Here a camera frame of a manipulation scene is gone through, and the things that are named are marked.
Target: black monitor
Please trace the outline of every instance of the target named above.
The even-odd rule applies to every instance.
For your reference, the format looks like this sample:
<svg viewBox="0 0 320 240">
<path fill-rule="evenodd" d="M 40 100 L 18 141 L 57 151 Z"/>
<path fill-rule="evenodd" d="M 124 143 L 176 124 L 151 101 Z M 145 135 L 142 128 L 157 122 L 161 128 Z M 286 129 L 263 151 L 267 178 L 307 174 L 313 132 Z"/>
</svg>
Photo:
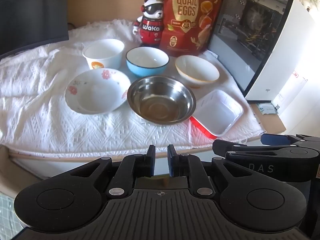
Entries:
<svg viewBox="0 0 320 240">
<path fill-rule="evenodd" d="M 67 0 L 0 0 L 0 59 L 67 39 Z"/>
</svg>

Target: metal bowl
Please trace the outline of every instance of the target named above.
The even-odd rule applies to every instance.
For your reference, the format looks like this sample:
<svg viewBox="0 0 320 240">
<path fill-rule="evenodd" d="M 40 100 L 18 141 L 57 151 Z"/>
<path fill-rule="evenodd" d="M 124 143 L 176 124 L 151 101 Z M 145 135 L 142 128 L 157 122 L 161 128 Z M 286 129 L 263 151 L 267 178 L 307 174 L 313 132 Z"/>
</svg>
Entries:
<svg viewBox="0 0 320 240">
<path fill-rule="evenodd" d="M 196 109 L 193 92 L 165 76 L 148 76 L 135 81 L 128 89 L 127 99 L 137 115 L 162 125 L 182 122 Z"/>
</svg>

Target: bear toy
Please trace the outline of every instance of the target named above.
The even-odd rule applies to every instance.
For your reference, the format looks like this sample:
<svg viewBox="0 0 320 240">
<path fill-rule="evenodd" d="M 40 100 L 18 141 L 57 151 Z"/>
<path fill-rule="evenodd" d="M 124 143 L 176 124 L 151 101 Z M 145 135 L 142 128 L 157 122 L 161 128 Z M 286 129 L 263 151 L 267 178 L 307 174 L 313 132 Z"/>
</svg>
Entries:
<svg viewBox="0 0 320 240">
<path fill-rule="evenodd" d="M 140 27 L 141 46 L 158 47 L 160 44 L 163 31 L 163 1 L 144 0 L 141 6 L 143 16 L 135 21 L 132 31 L 136 35 Z"/>
</svg>

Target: red snack bag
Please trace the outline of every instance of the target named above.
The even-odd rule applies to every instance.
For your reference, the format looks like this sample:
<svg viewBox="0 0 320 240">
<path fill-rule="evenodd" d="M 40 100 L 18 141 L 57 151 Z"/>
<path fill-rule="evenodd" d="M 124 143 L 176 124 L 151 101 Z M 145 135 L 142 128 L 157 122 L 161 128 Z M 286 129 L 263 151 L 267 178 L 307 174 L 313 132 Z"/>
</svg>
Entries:
<svg viewBox="0 0 320 240">
<path fill-rule="evenodd" d="M 198 55 L 208 41 L 221 0 L 164 0 L 160 49 L 174 57 Z"/>
</svg>

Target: white bowl with floral pattern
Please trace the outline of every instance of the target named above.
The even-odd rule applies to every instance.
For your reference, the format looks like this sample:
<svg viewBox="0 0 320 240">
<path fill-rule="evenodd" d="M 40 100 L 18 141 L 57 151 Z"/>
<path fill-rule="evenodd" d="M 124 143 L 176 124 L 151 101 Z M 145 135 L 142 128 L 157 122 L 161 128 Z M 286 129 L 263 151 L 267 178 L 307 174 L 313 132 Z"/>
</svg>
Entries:
<svg viewBox="0 0 320 240">
<path fill-rule="evenodd" d="M 131 85 L 121 71 L 93 69 L 74 78 L 65 92 L 67 105 L 79 114 L 107 114 L 127 100 Z"/>
</svg>

